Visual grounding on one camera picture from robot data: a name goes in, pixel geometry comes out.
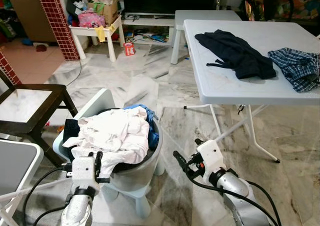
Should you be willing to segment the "white shirt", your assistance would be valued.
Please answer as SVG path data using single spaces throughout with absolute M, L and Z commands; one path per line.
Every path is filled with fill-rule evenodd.
M 103 152 L 100 177 L 107 178 L 118 164 L 139 164 L 149 150 L 149 124 L 144 108 L 112 109 L 78 121 L 78 137 L 62 144 L 73 157 Z

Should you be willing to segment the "navy garment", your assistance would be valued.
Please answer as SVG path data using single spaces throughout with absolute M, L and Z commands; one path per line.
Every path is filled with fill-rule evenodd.
M 207 63 L 208 67 L 231 69 L 239 80 L 254 77 L 267 80 L 277 76 L 272 59 L 231 32 L 218 29 L 195 34 L 194 38 L 218 57 L 215 62 Z

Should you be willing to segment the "blue cloth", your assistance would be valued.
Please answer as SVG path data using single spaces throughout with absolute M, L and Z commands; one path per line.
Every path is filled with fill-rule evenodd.
M 124 110 L 129 110 L 133 108 L 141 107 L 146 111 L 146 121 L 149 124 L 149 131 L 148 131 L 148 146 L 149 149 L 156 150 L 159 141 L 160 141 L 160 133 L 158 128 L 154 124 L 154 119 L 157 118 L 155 112 L 151 110 L 150 108 L 146 107 L 144 104 L 133 104 L 133 105 L 128 105 L 124 107 Z

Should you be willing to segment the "light grey folding table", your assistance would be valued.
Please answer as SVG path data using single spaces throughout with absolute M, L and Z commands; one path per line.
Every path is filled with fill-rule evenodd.
M 279 159 L 262 148 L 256 141 L 253 116 L 270 105 L 311 105 L 320 104 L 320 90 L 298 93 L 284 78 L 277 67 L 274 79 L 238 79 L 230 69 L 206 66 L 219 59 L 195 38 L 197 34 L 222 30 L 247 41 L 249 45 L 266 55 L 281 48 L 301 52 L 319 53 L 320 39 L 294 22 L 238 21 L 238 20 L 196 20 L 186 19 L 183 28 L 189 47 L 190 61 L 198 86 L 199 99 L 204 105 L 243 105 L 243 119 L 222 132 L 216 142 L 222 141 L 240 126 L 247 125 L 249 141 L 279 163 Z

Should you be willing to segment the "dark wooden chair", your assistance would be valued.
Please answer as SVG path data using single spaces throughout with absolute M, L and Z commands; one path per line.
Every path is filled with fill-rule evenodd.
M 27 139 L 37 144 L 54 165 L 66 162 L 42 137 L 46 123 L 57 109 L 67 109 L 71 116 L 78 110 L 62 84 L 16 84 L 0 71 L 7 91 L 0 95 L 0 133 Z

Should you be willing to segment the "red can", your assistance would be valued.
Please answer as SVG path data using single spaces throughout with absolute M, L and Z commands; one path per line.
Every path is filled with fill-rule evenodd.
M 133 56 L 136 54 L 135 44 L 130 41 L 123 44 L 125 56 Z

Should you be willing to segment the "blue plaid shirt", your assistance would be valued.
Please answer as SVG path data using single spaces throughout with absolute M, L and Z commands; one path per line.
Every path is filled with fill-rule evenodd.
M 279 67 L 294 91 L 309 92 L 320 86 L 320 54 L 294 48 L 280 48 L 267 53 Z

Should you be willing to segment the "small white plastic table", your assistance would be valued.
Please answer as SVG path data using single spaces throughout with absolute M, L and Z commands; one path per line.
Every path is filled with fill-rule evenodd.
M 179 48 L 182 46 L 181 39 L 185 32 L 185 20 L 216 20 L 216 21 L 241 21 L 242 18 L 230 9 L 179 9 L 174 13 L 174 36 L 173 50 L 170 62 L 178 63 Z

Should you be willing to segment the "white side table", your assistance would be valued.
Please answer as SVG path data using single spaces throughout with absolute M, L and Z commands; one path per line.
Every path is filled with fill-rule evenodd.
M 94 30 L 94 28 L 86 28 L 86 27 L 78 27 L 78 26 L 69 26 L 71 36 L 73 38 L 73 41 L 75 43 L 78 57 L 80 60 L 86 59 L 86 54 L 83 50 L 82 43 L 80 43 L 80 39 L 78 36 L 87 36 L 87 37 L 97 37 L 97 34 Z M 114 41 L 112 40 L 112 34 L 117 33 L 119 36 L 119 45 L 123 47 L 123 44 L 125 43 L 125 36 L 124 36 L 124 30 L 122 29 L 122 16 L 118 15 L 118 18 L 108 27 L 106 27 L 105 32 L 107 34 L 107 46 L 109 50 L 109 60 L 111 62 L 115 62 L 117 59 L 117 55 L 115 54 L 114 49 Z

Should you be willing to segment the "red tiled pillar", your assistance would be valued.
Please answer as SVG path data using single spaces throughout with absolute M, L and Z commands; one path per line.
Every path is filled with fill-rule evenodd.
M 2 78 L 3 82 L 7 84 L 9 87 L 13 87 L 16 85 L 22 85 L 19 76 L 10 66 L 8 60 L 6 59 L 5 55 L 0 50 L 0 78 Z
M 46 19 L 54 33 L 55 41 L 67 61 L 78 61 L 80 55 L 77 43 L 73 39 L 61 0 L 39 0 L 44 9 Z

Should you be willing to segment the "white low tv stand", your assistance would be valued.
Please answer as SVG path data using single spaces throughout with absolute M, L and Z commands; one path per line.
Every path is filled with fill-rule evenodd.
M 125 14 L 122 15 L 122 25 L 130 25 L 135 27 L 165 27 L 167 28 L 167 39 L 166 42 L 160 41 L 140 41 L 140 44 L 155 44 L 165 45 L 174 43 L 175 41 L 175 20 L 173 16 L 167 15 L 133 15 Z

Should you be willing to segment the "pink bag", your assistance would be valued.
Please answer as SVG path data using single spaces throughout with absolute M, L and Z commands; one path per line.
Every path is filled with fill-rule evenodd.
M 93 8 L 89 8 L 78 14 L 78 27 L 100 28 L 106 26 L 105 17 L 96 13 Z

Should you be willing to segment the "brown cardboard box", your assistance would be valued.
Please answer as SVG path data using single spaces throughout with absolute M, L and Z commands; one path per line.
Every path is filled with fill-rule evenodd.
M 87 0 L 87 8 L 103 16 L 105 24 L 110 26 L 119 16 L 118 0 Z

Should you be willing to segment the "brown wooden cabinet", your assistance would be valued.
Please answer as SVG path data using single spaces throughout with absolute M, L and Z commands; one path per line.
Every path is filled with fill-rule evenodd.
M 56 41 L 41 0 L 10 0 L 10 2 L 28 39 L 35 43 Z

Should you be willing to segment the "colourful play mat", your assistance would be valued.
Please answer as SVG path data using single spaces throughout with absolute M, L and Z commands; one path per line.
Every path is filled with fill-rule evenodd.
M 319 16 L 320 0 L 292 0 L 294 6 L 288 0 L 281 0 L 278 7 L 277 18 L 286 20 L 290 12 L 292 20 L 315 20 Z

